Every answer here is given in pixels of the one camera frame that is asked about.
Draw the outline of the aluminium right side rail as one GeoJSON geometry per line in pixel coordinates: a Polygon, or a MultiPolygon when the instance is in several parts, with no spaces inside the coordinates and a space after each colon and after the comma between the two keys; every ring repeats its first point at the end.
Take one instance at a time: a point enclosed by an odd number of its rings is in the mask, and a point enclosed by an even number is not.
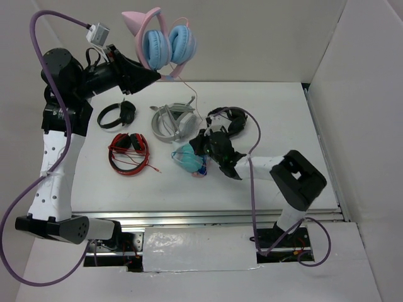
{"type": "Polygon", "coordinates": [[[322,152],[322,155],[323,155],[323,158],[324,158],[324,162],[325,162],[325,165],[326,165],[327,172],[329,174],[329,180],[330,180],[330,183],[331,183],[331,186],[332,186],[333,193],[334,193],[334,195],[336,197],[336,201],[337,201],[338,206],[339,206],[339,208],[341,210],[341,214],[343,215],[344,221],[351,222],[351,215],[349,213],[349,209],[345,204],[343,193],[341,192],[341,189],[339,187],[338,181],[336,180],[336,175],[335,175],[334,171],[332,170],[332,166],[331,166],[331,163],[330,163],[330,160],[329,160],[329,154],[327,152],[327,149],[326,149],[326,146],[325,146],[325,143],[324,143],[324,138],[322,136],[321,129],[320,129],[320,126],[318,124],[318,121],[317,121],[317,118],[316,118],[316,115],[315,115],[315,112],[314,112],[314,108],[312,106],[312,101],[311,101],[311,98],[310,98],[310,95],[309,95],[309,90],[305,86],[303,87],[303,92],[304,92],[304,95],[305,95],[307,106],[308,106],[309,111],[310,111],[310,115],[312,117],[314,128],[315,128],[317,138],[318,138],[318,141],[319,141],[319,145],[321,147],[321,152],[322,152]]]}

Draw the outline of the aluminium rail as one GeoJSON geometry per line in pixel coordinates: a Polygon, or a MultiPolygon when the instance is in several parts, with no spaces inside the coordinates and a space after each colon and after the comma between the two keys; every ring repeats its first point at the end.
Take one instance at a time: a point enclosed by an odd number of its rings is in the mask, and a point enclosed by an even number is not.
{"type": "Polygon", "coordinates": [[[305,86],[303,87],[303,92],[304,92],[304,95],[305,95],[307,106],[308,106],[309,111],[310,111],[310,115],[312,117],[314,128],[315,128],[317,138],[318,138],[318,141],[319,141],[319,145],[321,147],[321,152],[322,152],[322,155],[323,155],[323,158],[324,158],[324,162],[325,162],[325,165],[326,165],[327,172],[329,174],[329,180],[330,180],[330,183],[331,183],[331,186],[332,186],[333,193],[334,193],[334,195],[336,197],[336,201],[337,201],[338,206],[339,206],[339,208],[341,210],[341,214],[343,215],[344,221],[351,222],[351,215],[349,213],[349,209],[345,204],[343,193],[341,192],[341,189],[339,187],[338,181],[336,180],[336,175],[335,175],[334,171],[332,170],[332,166],[331,166],[331,163],[330,163],[330,160],[329,160],[329,154],[327,152],[327,149],[326,149],[326,146],[325,146],[325,143],[324,143],[324,138],[322,136],[321,129],[320,129],[320,126],[318,124],[318,121],[317,121],[317,118],[316,118],[316,115],[315,115],[315,112],[314,112],[314,108],[312,106],[312,101],[311,101],[311,98],[310,98],[310,95],[309,95],[309,90],[305,86]]]}
{"type": "MultiPolygon", "coordinates": [[[[280,217],[279,210],[257,210],[256,221],[263,225],[274,223],[280,217]]],[[[237,211],[160,211],[160,212],[81,212],[89,218],[119,221],[124,228],[140,227],[207,227],[224,225],[250,225],[251,210],[237,211]]],[[[344,221],[341,210],[313,210],[308,213],[319,221],[344,221]]]]}

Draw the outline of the pink and blue cat-ear headphones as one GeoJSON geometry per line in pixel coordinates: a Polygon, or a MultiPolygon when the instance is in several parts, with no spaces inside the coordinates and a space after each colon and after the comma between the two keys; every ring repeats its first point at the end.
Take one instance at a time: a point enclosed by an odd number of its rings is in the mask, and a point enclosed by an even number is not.
{"type": "Polygon", "coordinates": [[[189,24],[167,27],[160,7],[146,13],[125,11],[123,20],[135,38],[139,62],[147,69],[159,72],[170,65],[173,70],[162,75],[162,81],[179,78],[185,65],[196,53],[197,42],[189,24]]]}

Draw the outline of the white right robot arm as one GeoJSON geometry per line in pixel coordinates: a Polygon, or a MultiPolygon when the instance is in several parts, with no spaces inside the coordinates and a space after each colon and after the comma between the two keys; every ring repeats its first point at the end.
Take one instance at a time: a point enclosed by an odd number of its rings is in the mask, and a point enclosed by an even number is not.
{"type": "Polygon", "coordinates": [[[274,181],[287,202],[274,231],[276,243],[284,247],[296,239],[297,225],[327,186],[322,173],[297,150],[277,157],[252,157],[236,151],[222,132],[199,133],[190,145],[196,155],[210,157],[231,179],[274,181]]]}

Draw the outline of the aluminium front rail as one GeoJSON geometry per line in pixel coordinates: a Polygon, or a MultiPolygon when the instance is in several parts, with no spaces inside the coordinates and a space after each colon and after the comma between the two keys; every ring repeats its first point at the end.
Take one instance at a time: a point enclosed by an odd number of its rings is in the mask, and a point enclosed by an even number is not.
{"type": "MultiPolygon", "coordinates": [[[[257,210],[256,221],[263,225],[274,223],[280,217],[279,210],[257,210]]],[[[160,212],[81,212],[89,218],[119,221],[124,228],[140,227],[207,227],[224,225],[250,225],[251,210],[237,211],[160,211],[160,212]]],[[[344,221],[341,210],[313,210],[308,213],[319,221],[344,221]]]]}

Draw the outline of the small black headphones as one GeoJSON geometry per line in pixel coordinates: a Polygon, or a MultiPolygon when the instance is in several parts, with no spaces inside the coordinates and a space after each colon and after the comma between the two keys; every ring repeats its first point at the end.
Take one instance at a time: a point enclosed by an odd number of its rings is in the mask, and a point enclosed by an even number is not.
{"type": "Polygon", "coordinates": [[[207,114],[207,117],[217,115],[223,116],[224,119],[230,121],[229,126],[228,127],[224,126],[225,131],[223,131],[223,133],[225,133],[229,138],[232,138],[240,134],[240,132],[244,130],[247,121],[247,116],[242,110],[218,107],[211,110],[207,114]]]}

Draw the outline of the red and black headphones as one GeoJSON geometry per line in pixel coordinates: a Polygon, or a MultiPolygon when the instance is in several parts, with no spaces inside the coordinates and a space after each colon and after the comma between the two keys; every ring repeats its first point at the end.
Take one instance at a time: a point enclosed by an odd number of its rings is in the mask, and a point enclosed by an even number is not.
{"type": "Polygon", "coordinates": [[[108,162],[122,176],[135,176],[145,167],[161,171],[149,164],[150,148],[143,134],[119,133],[108,146],[108,162]]]}

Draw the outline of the black on-ear headphones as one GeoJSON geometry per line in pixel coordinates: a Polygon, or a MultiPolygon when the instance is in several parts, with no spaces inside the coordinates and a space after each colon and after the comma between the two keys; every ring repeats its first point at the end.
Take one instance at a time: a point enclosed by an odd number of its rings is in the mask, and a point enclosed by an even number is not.
{"type": "Polygon", "coordinates": [[[135,119],[135,112],[136,112],[136,107],[130,101],[122,101],[120,103],[114,103],[114,104],[107,106],[100,112],[100,114],[97,117],[97,124],[102,129],[111,129],[118,125],[121,125],[121,126],[129,125],[135,119]],[[120,110],[119,117],[110,123],[102,124],[102,119],[110,111],[113,111],[114,109],[120,110]]]}

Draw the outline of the teal cat-ear headphones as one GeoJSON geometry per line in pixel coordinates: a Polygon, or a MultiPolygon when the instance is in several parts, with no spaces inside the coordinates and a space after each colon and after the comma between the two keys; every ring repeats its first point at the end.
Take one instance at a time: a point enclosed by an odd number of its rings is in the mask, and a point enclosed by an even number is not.
{"type": "Polygon", "coordinates": [[[173,142],[171,159],[186,172],[195,177],[207,174],[207,156],[197,155],[189,143],[173,142]]]}

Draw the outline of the grey gaming headset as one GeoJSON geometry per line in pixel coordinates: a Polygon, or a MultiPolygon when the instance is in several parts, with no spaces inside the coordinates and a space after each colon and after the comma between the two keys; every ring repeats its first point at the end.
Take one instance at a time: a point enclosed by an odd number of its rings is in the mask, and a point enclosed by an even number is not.
{"type": "Polygon", "coordinates": [[[152,132],[157,139],[170,143],[186,138],[196,128],[195,108],[191,104],[196,99],[192,96],[187,103],[172,103],[164,106],[151,106],[154,115],[151,119],[152,132]]]}

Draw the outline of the silver foil cover plate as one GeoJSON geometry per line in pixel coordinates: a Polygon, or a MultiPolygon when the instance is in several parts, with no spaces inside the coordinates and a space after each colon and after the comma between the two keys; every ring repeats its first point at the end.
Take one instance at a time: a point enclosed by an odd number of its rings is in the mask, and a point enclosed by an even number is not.
{"type": "Polygon", "coordinates": [[[250,226],[146,228],[145,272],[247,271],[257,268],[250,226]]]}

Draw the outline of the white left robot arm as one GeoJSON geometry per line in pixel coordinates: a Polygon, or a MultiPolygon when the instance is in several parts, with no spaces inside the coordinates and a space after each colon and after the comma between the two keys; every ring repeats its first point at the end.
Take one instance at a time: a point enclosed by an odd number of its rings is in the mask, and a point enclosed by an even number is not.
{"type": "Polygon", "coordinates": [[[111,251],[123,245],[119,222],[72,214],[76,164],[93,112],[91,98],[114,87],[123,94],[134,94],[161,75],[127,58],[114,45],[107,46],[106,56],[106,62],[84,68],[65,48],[43,55],[41,77],[47,86],[41,181],[27,214],[15,220],[17,230],[74,244],[100,240],[111,251]]]}

